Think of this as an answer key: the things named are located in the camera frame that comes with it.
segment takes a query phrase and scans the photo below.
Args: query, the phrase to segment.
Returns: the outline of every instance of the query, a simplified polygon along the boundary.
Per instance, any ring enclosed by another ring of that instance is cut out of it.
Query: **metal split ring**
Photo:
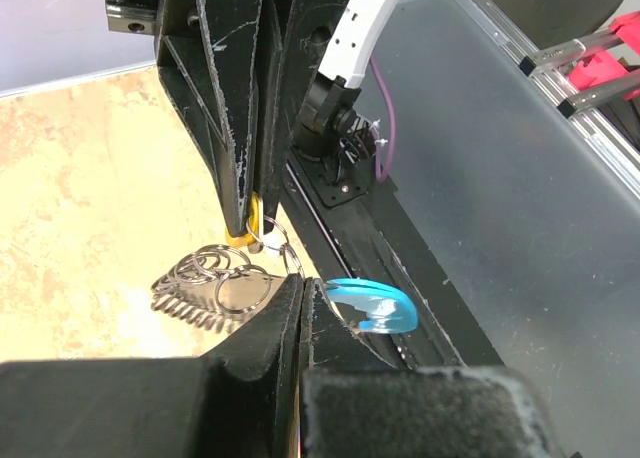
[[[284,228],[284,226],[282,226],[276,220],[274,220],[273,218],[270,218],[268,216],[264,217],[264,221],[267,221],[267,222],[271,223],[273,226],[275,226],[280,231],[280,233],[282,233],[282,236],[284,236],[285,245],[289,244],[289,235],[287,234],[287,230]],[[249,233],[253,237],[254,240],[256,240],[259,244],[261,244],[265,248],[267,248],[269,250],[277,251],[278,253],[281,252],[281,248],[276,248],[275,246],[268,245],[264,241],[262,241],[262,238],[260,238],[258,235],[256,235],[255,231],[253,231],[251,229],[251,226],[249,225],[249,221],[248,220],[247,220],[246,229],[247,229],[247,233]]]
[[[190,259],[193,253],[183,257],[178,263],[175,264],[167,273],[158,278],[152,285],[151,291],[156,294],[164,294],[179,283],[187,282],[188,276],[185,276],[187,272],[192,273]]]
[[[245,253],[238,250],[237,248],[228,245],[207,245],[200,248],[198,251],[193,253],[191,264],[203,275],[213,279],[217,279],[221,274],[224,274],[231,267],[231,257],[229,256],[229,254],[240,257],[244,261],[245,265],[251,264],[251,259]],[[204,264],[207,257],[218,258],[218,261],[214,265],[205,268]],[[222,261],[220,257],[224,257],[227,260],[227,263],[224,267],[219,267],[220,261]],[[199,258],[205,258],[205,260],[203,262],[200,262]]]
[[[284,268],[285,270],[287,270],[287,273],[289,275],[292,273],[299,273],[302,279],[304,280],[304,270],[302,269],[302,262],[300,261],[298,254],[293,249],[291,244],[285,243],[284,245],[282,245],[280,247],[280,254],[282,255],[282,259],[284,261]],[[289,266],[289,260],[287,259],[287,255],[289,255],[289,258],[293,262],[293,266],[295,266],[296,268],[295,271],[291,270],[291,267]]]
[[[175,284],[203,284],[206,283],[207,280],[204,277],[198,277],[193,269],[193,262],[195,253],[189,253],[187,256],[182,258],[176,266],[174,266],[171,271],[167,274],[169,279],[173,280]]]
[[[263,275],[265,275],[268,278],[266,291],[262,294],[262,296],[260,298],[258,298],[258,300],[255,303],[253,303],[252,305],[247,306],[245,308],[235,309],[235,308],[229,308],[229,307],[223,305],[222,302],[220,301],[220,290],[222,289],[222,286],[227,281],[232,279],[233,277],[238,277],[238,276],[242,275],[242,273],[244,273],[245,271],[256,271],[256,272],[259,272],[259,273],[262,273]],[[229,313],[229,314],[232,314],[232,315],[240,315],[240,314],[243,314],[243,313],[249,313],[250,311],[253,311],[258,306],[260,306],[260,304],[265,300],[265,298],[267,298],[267,296],[269,296],[269,292],[271,291],[271,283],[272,283],[272,281],[273,281],[273,277],[269,273],[267,273],[267,270],[265,270],[261,266],[253,265],[253,264],[237,266],[234,269],[229,270],[226,273],[224,273],[218,279],[218,284],[216,285],[216,290],[213,293],[215,304],[221,310],[223,310],[225,313]]]

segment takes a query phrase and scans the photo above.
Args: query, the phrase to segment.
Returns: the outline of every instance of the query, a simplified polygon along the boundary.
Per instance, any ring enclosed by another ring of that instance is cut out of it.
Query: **beige table surface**
[[[155,68],[0,100],[0,133],[0,362],[198,355],[222,339],[149,308],[149,285],[225,230]]]

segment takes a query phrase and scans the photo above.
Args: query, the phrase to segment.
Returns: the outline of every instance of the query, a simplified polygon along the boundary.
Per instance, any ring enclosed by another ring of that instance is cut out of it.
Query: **purple wire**
[[[362,141],[362,138],[358,136],[358,133],[354,133],[353,136],[356,138],[356,141],[358,142],[358,144],[362,147],[362,150],[367,155],[367,158],[370,157],[371,153],[369,153],[369,150],[367,149],[367,145],[364,144],[364,141]]]
[[[382,73],[380,72],[380,68],[378,67],[378,62],[372,56],[369,60],[369,64],[371,65],[371,71],[373,71],[373,76],[376,78],[378,82],[378,87],[382,92],[382,97],[384,98],[384,103],[387,105],[387,114],[389,115],[389,149],[387,150],[387,158],[384,160],[384,165],[382,164],[382,156],[381,149],[382,145],[378,142],[377,144],[377,152],[376,152],[376,179],[379,183],[382,183],[387,179],[389,174],[391,173],[391,164],[393,163],[393,155],[396,151],[396,110],[393,106],[393,100],[391,99],[391,93],[389,93],[389,89],[387,88],[387,84],[382,77]],[[376,140],[380,139],[380,134],[375,127],[371,127],[372,132],[374,133],[374,138]]]

